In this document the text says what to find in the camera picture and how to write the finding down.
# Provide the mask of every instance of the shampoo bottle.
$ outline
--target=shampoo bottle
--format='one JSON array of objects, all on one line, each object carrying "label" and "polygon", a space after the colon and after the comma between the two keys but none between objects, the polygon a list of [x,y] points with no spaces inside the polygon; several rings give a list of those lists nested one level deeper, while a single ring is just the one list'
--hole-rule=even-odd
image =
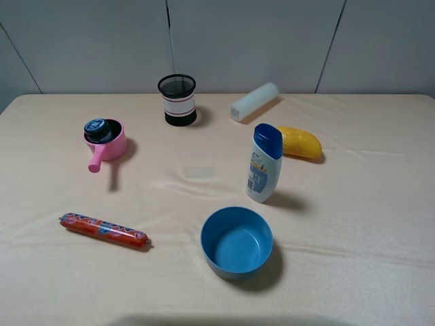
[{"label": "shampoo bottle", "polygon": [[283,137],[268,124],[259,124],[254,130],[251,164],[246,193],[256,202],[264,202],[275,191],[281,172]]}]

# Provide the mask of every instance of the bottle label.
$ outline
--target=bottle label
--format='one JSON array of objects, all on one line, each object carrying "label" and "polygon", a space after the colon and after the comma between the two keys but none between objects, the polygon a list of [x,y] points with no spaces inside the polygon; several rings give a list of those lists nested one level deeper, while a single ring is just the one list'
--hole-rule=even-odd
[{"label": "bottle label", "polygon": [[251,155],[251,166],[247,178],[247,188],[252,192],[261,192],[267,184],[267,169],[261,157],[255,152]]},{"label": "bottle label", "polygon": [[173,117],[185,117],[195,110],[195,93],[187,98],[167,98],[163,96],[164,111]]}]

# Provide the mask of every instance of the sausage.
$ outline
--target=sausage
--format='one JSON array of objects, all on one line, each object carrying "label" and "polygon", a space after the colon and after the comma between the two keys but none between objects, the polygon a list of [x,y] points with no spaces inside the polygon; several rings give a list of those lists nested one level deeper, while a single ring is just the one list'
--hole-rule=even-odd
[{"label": "sausage", "polygon": [[151,243],[147,235],[141,231],[75,213],[63,215],[60,224],[70,230],[136,249],[142,249],[146,244]]}]

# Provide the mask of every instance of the pink saucepan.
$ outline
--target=pink saucepan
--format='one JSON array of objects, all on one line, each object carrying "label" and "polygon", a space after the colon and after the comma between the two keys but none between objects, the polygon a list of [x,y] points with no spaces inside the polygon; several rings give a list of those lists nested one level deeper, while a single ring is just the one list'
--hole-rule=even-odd
[{"label": "pink saucepan", "polygon": [[113,119],[106,119],[110,126],[111,134],[114,139],[105,144],[91,143],[87,136],[83,134],[85,143],[94,154],[89,162],[88,169],[92,173],[100,171],[102,161],[110,161],[119,158],[127,150],[127,140],[124,133],[124,126],[121,122]]}]

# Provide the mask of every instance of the blue bottle cap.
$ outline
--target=blue bottle cap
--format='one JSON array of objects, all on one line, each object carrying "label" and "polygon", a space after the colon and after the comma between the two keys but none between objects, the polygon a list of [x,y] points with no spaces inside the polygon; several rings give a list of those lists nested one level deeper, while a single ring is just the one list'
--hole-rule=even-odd
[{"label": "blue bottle cap", "polygon": [[84,133],[91,143],[106,143],[110,141],[110,127],[104,119],[90,120],[84,126]]},{"label": "blue bottle cap", "polygon": [[283,135],[270,124],[256,126],[254,141],[264,153],[274,160],[278,160],[283,155]]}]

